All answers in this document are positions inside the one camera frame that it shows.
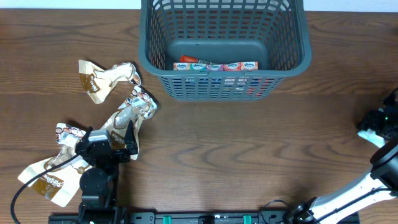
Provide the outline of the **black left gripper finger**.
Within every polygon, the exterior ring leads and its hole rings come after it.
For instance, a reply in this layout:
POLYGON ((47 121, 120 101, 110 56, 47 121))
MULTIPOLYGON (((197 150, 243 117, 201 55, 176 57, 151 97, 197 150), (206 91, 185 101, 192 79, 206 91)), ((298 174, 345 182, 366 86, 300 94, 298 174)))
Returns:
POLYGON ((90 126, 84 136, 81 138, 80 142, 88 142, 88 138, 93 130, 93 127, 90 126))
POLYGON ((128 123, 124 143, 129 151, 138 151, 137 141, 134 136, 134 123, 132 121, 128 123))

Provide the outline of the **light teal tissue packet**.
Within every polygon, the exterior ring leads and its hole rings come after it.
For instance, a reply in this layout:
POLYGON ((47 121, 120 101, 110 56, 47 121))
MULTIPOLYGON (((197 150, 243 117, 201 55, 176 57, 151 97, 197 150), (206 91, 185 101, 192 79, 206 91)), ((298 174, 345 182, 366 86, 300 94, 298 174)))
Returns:
POLYGON ((371 143, 373 143, 378 148, 383 147, 386 144, 386 140, 383 137, 380 137, 376 134, 375 131, 368 129, 366 131, 360 130, 357 132, 357 135, 371 143))

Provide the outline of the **orange cracker sleeve package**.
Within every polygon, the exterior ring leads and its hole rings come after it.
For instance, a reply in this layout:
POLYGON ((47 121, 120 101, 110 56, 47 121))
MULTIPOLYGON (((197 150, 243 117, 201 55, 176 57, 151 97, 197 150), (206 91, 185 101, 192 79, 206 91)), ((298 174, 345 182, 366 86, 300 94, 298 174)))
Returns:
POLYGON ((208 65, 214 65, 213 62, 209 62, 207 60, 191 57, 191 56, 188 56, 188 55, 182 55, 180 57, 179 62, 184 62, 184 63, 204 63, 204 64, 208 64, 208 65))

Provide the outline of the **colourful tissue pack box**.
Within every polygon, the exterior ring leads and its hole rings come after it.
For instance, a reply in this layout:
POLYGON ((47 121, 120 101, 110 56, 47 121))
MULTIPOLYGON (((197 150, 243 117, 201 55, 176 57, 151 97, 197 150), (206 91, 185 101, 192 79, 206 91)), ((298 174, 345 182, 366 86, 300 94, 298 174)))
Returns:
MULTIPOLYGON (((253 71, 259 68, 257 61, 252 62, 236 62, 230 64, 205 64, 205 63, 194 63, 194 62, 175 62, 174 70, 195 70, 199 72, 240 72, 240 71, 253 71)), ((194 99, 215 99, 220 94, 220 98, 228 98, 228 95, 235 91, 242 92, 244 86, 247 84, 247 78, 199 78, 197 81, 197 96, 195 96, 195 79, 186 78, 185 86, 187 88, 187 98, 194 99)))

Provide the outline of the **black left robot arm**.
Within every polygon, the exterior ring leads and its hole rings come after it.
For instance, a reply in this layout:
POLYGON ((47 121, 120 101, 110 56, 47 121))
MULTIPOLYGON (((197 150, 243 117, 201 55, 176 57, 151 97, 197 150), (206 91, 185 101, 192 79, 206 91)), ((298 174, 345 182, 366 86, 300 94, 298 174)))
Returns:
POLYGON ((76 145, 75 152, 92 168, 80 177, 82 203, 79 206, 78 223, 124 224, 130 218, 127 209, 118 207, 119 165, 129 162, 138 153, 137 142, 130 121, 124 137, 126 146, 112 148, 107 129, 89 129, 76 145))

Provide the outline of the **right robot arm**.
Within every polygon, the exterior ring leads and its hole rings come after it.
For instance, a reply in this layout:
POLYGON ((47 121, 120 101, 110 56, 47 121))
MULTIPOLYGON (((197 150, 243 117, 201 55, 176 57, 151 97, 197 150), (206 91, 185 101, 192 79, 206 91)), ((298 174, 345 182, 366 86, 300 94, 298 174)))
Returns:
POLYGON ((358 124, 359 135, 377 139, 381 147, 359 178, 330 195, 299 205, 284 223, 338 223, 374 203, 397 198, 397 89, 358 124))

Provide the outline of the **tan snack pouch middle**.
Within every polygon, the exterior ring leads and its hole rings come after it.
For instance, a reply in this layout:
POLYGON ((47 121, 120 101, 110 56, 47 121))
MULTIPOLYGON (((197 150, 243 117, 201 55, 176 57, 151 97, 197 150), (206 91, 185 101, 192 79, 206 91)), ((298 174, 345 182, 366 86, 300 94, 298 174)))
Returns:
POLYGON ((128 124, 132 121, 132 132, 139 152, 138 132, 145 119, 153 117, 157 110, 157 104, 150 94, 140 86, 135 86, 131 94, 119 106, 102 125, 101 129, 107 129, 110 133, 113 149, 121 149, 127 146, 124 142, 128 124))

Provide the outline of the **tan snack pouch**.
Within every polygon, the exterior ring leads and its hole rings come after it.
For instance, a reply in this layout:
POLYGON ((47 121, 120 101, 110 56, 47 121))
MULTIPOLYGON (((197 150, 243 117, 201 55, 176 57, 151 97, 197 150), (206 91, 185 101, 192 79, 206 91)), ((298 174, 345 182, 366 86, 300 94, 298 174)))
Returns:
POLYGON ((133 63, 121 63, 104 70, 93 62, 78 61, 78 71, 83 89, 95 104, 102 104, 118 82, 141 85, 141 77, 133 63))
POLYGON ((131 94, 119 106, 102 125, 101 129, 107 129, 110 133, 113 149, 121 149, 127 146, 124 142, 128 124, 132 121, 132 132, 139 152, 138 132, 145 119, 153 117, 157 110, 157 104, 150 94, 140 86, 135 86, 131 94))
MULTIPOLYGON (((41 172, 71 159, 76 154, 75 146, 84 134, 84 130, 58 123, 55 128, 56 142, 60 148, 58 155, 29 165, 18 176, 18 180, 26 183, 41 172)), ((47 200, 65 207, 79 189, 80 177, 90 168, 91 166, 79 156, 68 164, 41 175, 29 184, 29 187, 47 200)))

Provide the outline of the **tan snack pouch lower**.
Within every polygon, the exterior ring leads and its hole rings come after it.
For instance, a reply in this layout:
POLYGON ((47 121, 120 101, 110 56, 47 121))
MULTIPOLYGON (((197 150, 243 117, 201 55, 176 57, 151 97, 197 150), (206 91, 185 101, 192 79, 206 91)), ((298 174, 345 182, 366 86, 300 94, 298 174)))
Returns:
MULTIPOLYGON (((18 176, 18 180, 26 183, 41 172, 71 159, 76 154, 75 146, 84 134, 84 130, 58 123, 55 128, 56 142, 60 148, 58 155, 29 165, 18 176)), ((29 184, 29 187, 47 200, 65 207, 79 189, 80 177, 90 168, 91 166, 79 156, 68 164, 41 175, 29 184)))

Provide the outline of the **tan snack pouch upper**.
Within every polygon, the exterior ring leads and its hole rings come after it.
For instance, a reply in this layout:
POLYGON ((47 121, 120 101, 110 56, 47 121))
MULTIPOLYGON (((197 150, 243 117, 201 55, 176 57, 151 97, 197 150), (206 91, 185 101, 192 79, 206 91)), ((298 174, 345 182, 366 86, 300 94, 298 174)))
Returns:
POLYGON ((141 85, 141 77, 133 63, 121 63, 104 70, 93 62, 78 61, 78 71, 83 89, 95 104, 102 104, 118 82, 141 85))

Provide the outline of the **grey plastic basket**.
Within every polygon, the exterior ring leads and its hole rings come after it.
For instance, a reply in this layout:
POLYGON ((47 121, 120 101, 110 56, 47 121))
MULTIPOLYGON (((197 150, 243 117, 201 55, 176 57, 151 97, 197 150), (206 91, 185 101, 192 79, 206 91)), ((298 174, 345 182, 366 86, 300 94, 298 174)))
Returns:
POLYGON ((237 101, 267 96, 283 79, 297 76, 312 59, 302 0, 163 0, 141 2, 139 60, 176 100, 237 101), (174 70, 182 55, 214 64, 257 61, 240 72, 174 70), (186 78, 247 78, 228 98, 187 98, 186 78))

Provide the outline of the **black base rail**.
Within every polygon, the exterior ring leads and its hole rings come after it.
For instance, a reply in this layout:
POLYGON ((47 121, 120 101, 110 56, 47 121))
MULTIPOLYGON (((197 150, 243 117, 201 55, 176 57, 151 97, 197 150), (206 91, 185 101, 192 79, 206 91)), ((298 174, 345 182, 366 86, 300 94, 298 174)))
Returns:
MULTIPOLYGON (((137 212, 129 214, 129 218, 121 220, 121 223, 131 224, 265 224, 265 223, 288 223, 286 218, 288 212, 283 210, 263 210, 260 212, 234 212, 234 213, 153 213, 137 212)), ((101 218, 90 218, 83 222, 78 221, 78 215, 51 215, 48 223, 111 223, 101 218)), ((347 216, 338 224, 360 224, 358 213, 347 216)))

